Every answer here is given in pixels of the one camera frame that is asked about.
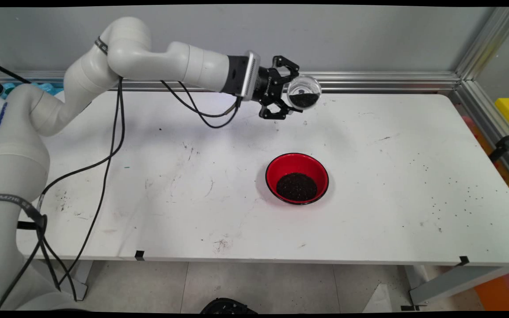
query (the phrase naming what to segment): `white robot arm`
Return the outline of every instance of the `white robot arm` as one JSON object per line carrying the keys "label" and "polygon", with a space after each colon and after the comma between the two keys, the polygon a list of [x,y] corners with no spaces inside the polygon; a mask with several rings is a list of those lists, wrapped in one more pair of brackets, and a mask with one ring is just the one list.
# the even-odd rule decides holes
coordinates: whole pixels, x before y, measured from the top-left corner
{"label": "white robot arm", "polygon": [[[148,27],[136,18],[120,18],[67,70],[65,102],[33,85],[14,89],[0,123],[0,193],[34,201],[46,185],[50,165],[40,135],[51,136],[61,131],[93,99],[111,89],[120,76],[184,81],[210,91],[230,93],[244,101],[256,99],[262,104],[260,117],[266,119],[283,119],[291,111],[299,111],[285,106],[280,99],[283,85],[298,75],[298,66],[283,57],[275,57],[273,66],[290,69],[287,77],[281,77],[275,68],[260,67],[259,57],[253,52],[226,56],[181,42],[172,42],[165,53],[150,49]],[[281,107],[279,114],[266,109],[273,102]],[[19,206],[0,201],[0,299],[25,262],[15,241],[19,212]],[[30,268],[2,309],[51,310],[74,306],[71,298],[57,292]]]}

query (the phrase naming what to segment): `dark soil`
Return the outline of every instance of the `dark soil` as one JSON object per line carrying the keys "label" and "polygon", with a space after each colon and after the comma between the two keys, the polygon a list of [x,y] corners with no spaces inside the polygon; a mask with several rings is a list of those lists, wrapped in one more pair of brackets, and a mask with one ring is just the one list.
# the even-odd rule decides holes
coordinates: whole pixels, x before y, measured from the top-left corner
{"label": "dark soil", "polygon": [[276,192],[292,201],[308,201],[317,195],[317,185],[303,173],[290,173],[281,177]]}
{"label": "dark soil", "polygon": [[311,94],[311,93],[305,93],[305,94],[297,94],[297,95],[290,95],[290,101],[300,107],[300,108],[307,108],[315,104],[317,100],[319,99],[319,95],[317,94]]}

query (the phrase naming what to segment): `cable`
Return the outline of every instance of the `cable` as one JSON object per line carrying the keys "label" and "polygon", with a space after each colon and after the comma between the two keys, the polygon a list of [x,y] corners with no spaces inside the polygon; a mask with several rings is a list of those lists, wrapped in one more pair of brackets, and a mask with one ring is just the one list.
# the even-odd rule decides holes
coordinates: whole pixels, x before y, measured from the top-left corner
{"label": "cable", "polygon": [[76,288],[74,287],[74,282],[72,280],[72,276],[70,276],[70,272],[68,271],[68,269],[66,269],[66,266],[64,265],[64,262],[62,262],[60,257],[58,257],[58,255],[56,255],[56,253],[52,250],[52,248],[50,248],[50,245],[48,244],[48,242],[46,241],[46,238],[44,236],[42,237],[42,240],[43,240],[44,244],[46,245],[46,247],[48,247],[48,250],[50,251],[52,256],[54,256],[54,258],[56,258],[56,260],[58,261],[58,263],[64,270],[65,275],[68,277],[68,282],[70,283],[70,288],[72,288],[72,296],[74,296],[74,301],[77,302]]}
{"label": "cable", "polygon": [[[121,87],[122,84],[122,78],[119,79],[119,86]],[[42,200],[44,199],[44,195],[48,192],[48,190],[53,187],[53,185],[57,184],[58,182],[62,181],[63,179],[66,179],[68,178],[69,176],[71,175],[75,175],[77,173],[80,173],[82,171],[86,171],[86,170],[89,170],[91,168],[94,168],[94,167],[97,167],[99,165],[101,165],[102,163],[104,163],[105,161],[111,159],[111,157],[113,157],[118,151],[119,149],[121,149],[121,145],[123,145],[123,140],[125,139],[125,113],[123,113],[123,93],[119,91],[119,88],[117,90],[117,103],[118,103],[118,106],[119,106],[119,96],[121,97],[121,125],[122,125],[122,130],[121,130],[121,141],[119,142],[119,145],[117,146],[117,149],[115,149],[115,151],[113,151],[112,153],[110,153],[107,157],[105,157],[105,159],[99,161],[98,163],[94,163],[93,165],[89,165],[87,167],[83,167],[81,169],[78,169],[76,171],[72,171],[70,173],[67,173],[65,175],[63,175],[62,177],[59,177],[57,179],[55,179],[54,181],[52,181],[51,183],[49,183],[46,188],[44,188],[44,190],[42,190],[42,193],[38,199],[38,205],[37,205],[37,209],[40,211],[40,208],[42,206]],[[113,133],[115,133],[115,125],[117,124],[117,110],[115,111],[115,123],[113,124]]]}
{"label": "cable", "polygon": [[4,67],[2,67],[2,66],[0,66],[0,71],[1,71],[1,72],[3,72],[3,73],[5,73],[5,74],[7,74],[7,75],[9,75],[9,76],[10,76],[10,77],[12,77],[12,78],[14,78],[14,79],[18,80],[18,81],[21,81],[21,82],[23,82],[23,83],[25,83],[25,84],[30,84],[30,81],[28,81],[28,80],[26,80],[26,79],[24,79],[24,78],[20,77],[19,75],[17,75],[17,74],[15,74],[15,73],[11,72],[10,70],[8,70],[8,69],[6,69],[6,68],[4,68]]}
{"label": "cable", "polygon": [[[46,232],[46,216],[44,215],[42,217],[44,219],[44,227],[42,228],[42,232],[45,233]],[[33,261],[33,258],[36,255],[36,253],[38,252],[38,248],[40,247],[41,244],[42,244],[42,240],[41,240],[41,238],[39,238],[36,246],[33,249],[33,252],[30,254],[29,258],[27,258],[27,261],[25,262],[25,264],[23,265],[23,267],[21,268],[19,273],[17,273],[17,276],[15,276],[15,279],[13,279],[13,281],[11,282],[11,284],[9,285],[9,287],[7,288],[7,290],[5,291],[3,296],[1,296],[0,309],[1,309],[1,306],[4,304],[5,300],[7,299],[7,297],[9,296],[9,294],[11,293],[11,291],[13,290],[13,288],[15,287],[15,285],[17,284],[17,282],[19,281],[19,279],[21,278],[21,276],[23,275],[23,273],[25,273],[25,271],[27,270],[28,266],[30,265],[30,262]]]}
{"label": "cable", "polygon": [[228,110],[226,110],[224,113],[222,114],[218,114],[218,115],[211,115],[211,114],[206,114],[206,113],[202,113],[200,111],[198,111],[198,109],[194,109],[192,108],[190,105],[188,105],[186,102],[184,102],[173,90],[172,88],[170,88],[170,86],[168,86],[168,84],[166,84],[166,82],[164,82],[163,80],[161,80],[161,83],[164,84],[164,86],[170,91],[170,93],[172,93],[172,95],[174,95],[174,97],[176,97],[176,99],[178,99],[184,106],[188,107],[191,111],[193,111],[194,113],[197,113],[197,114],[201,114],[205,117],[213,117],[213,118],[217,118],[217,117],[223,117],[225,115],[227,115],[228,113],[230,113],[233,108],[235,107],[235,105],[233,104],[231,107],[229,107]]}
{"label": "cable", "polygon": [[[39,227],[36,228],[36,232],[37,232],[38,241],[40,242],[41,240],[44,240],[44,233],[41,232]],[[48,253],[46,252],[46,248],[45,248],[44,244],[40,244],[40,248],[41,248],[44,260],[46,262],[46,266],[48,266],[50,276],[52,277],[52,282],[54,283],[54,287],[56,287],[56,289],[58,289],[58,291],[60,292],[61,291],[60,284],[58,283],[58,279],[56,278],[56,273],[54,272],[54,268],[52,268],[52,264],[50,263],[50,258],[48,257]]]}
{"label": "cable", "polygon": [[204,121],[204,123],[206,125],[208,125],[208,127],[211,127],[211,128],[221,128],[221,127],[225,127],[227,124],[229,124],[233,118],[235,117],[235,115],[237,114],[237,111],[239,110],[239,106],[241,105],[241,101],[243,100],[242,97],[240,96],[237,96],[237,99],[235,100],[235,103],[233,104],[232,108],[233,107],[235,108],[235,111],[233,112],[233,115],[231,115],[231,117],[229,118],[228,121],[226,121],[224,124],[222,125],[210,125],[206,120],[205,118],[203,117],[202,113],[200,113],[200,111],[198,110],[198,107],[196,106],[196,103],[194,102],[194,99],[192,98],[192,95],[190,95],[190,92],[188,92],[188,89],[186,88],[186,86],[184,86],[184,84],[182,84],[181,81],[178,81],[178,83],[180,84],[180,86],[182,86],[182,88],[184,89],[184,91],[186,91],[186,94],[188,94],[188,97],[190,98],[190,101],[192,102],[192,105],[194,106],[194,108],[196,109],[196,113],[198,113],[198,115],[200,115],[200,118],[202,121]]}
{"label": "cable", "polygon": [[[87,240],[89,239],[91,230],[93,229],[93,225],[95,224],[95,220],[97,220],[97,215],[99,214],[99,210],[101,209],[101,204],[103,203],[103,197],[105,196],[105,184],[107,182],[107,172],[109,172],[109,165],[111,164],[111,157],[113,157],[113,155],[115,155],[115,153],[113,152],[113,146],[115,145],[115,127],[117,125],[117,112],[118,112],[119,108],[121,108],[121,129],[122,130],[121,130],[121,141],[119,142],[119,146],[117,147],[117,150],[115,151],[115,153],[117,153],[117,151],[121,148],[123,139],[125,138],[125,109],[123,107],[123,78],[122,77],[119,77],[119,86],[117,88],[117,107],[115,108],[115,121],[113,123],[113,137],[111,138],[110,154],[106,158],[107,159],[107,167],[105,167],[105,175],[103,176],[103,188],[101,190],[101,197],[99,198],[99,205],[97,206],[97,211],[95,212],[95,215],[93,216],[93,221],[91,222],[91,226],[89,227],[89,230],[87,231],[87,235],[85,237],[84,243],[82,244],[81,249],[80,249],[78,255],[76,256],[76,259],[74,260],[74,262],[72,263],[72,265],[70,266],[70,268],[67,270],[66,273],[69,273],[73,269],[73,267],[76,265],[77,260],[79,260],[82,252],[84,251],[85,244],[87,244]],[[61,284],[65,278],[66,278],[66,275],[64,275],[60,279],[59,284]]]}

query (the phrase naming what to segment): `floor tile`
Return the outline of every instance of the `floor tile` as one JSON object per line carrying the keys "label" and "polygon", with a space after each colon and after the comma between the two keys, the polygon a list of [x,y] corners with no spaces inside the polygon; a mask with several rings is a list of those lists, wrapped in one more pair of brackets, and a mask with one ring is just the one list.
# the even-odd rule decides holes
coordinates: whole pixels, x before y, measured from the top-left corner
{"label": "floor tile", "polygon": [[191,262],[182,313],[226,297],[259,314],[339,313],[333,266]]}
{"label": "floor tile", "polygon": [[468,289],[451,297],[442,298],[421,307],[420,311],[484,311],[479,296],[474,289]]}
{"label": "floor tile", "polygon": [[[452,266],[424,266],[428,274],[428,279],[446,273]],[[452,310],[484,310],[480,302],[479,295],[474,289],[468,289],[451,297],[442,298],[436,302],[430,302],[427,306],[422,306],[421,311],[452,311]]]}
{"label": "floor tile", "polygon": [[87,278],[86,310],[178,313],[187,262],[94,261]]}
{"label": "floor tile", "polygon": [[378,284],[387,284],[392,312],[409,306],[410,285],[403,266],[334,265],[339,306],[342,313],[360,313]]}

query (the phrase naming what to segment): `white table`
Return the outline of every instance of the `white table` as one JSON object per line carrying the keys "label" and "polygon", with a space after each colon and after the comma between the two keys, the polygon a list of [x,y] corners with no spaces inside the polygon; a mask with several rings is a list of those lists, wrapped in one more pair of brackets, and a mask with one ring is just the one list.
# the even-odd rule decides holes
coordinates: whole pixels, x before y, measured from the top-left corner
{"label": "white table", "polygon": [[[104,93],[44,139],[49,181],[107,156],[115,97]],[[509,189],[447,97],[323,95],[285,121],[260,119],[260,105],[245,102],[222,129],[208,128],[170,93],[124,97],[125,143],[82,259],[135,260],[143,251],[147,261],[456,265],[467,256],[459,276],[479,266],[487,271],[478,280],[509,272]],[[234,101],[193,97],[206,113]],[[288,152],[327,169],[322,199],[290,205],[267,189],[266,166]],[[46,194],[46,237],[61,258],[75,258],[83,243],[104,171],[74,175]],[[27,231],[17,239],[24,254],[36,244]],[[457,279],[475,281],[442,281]],[[434,281],[416,290],[436,287],[439,296]],[[414,303],[433,298],[420,294],[412,290]]]}

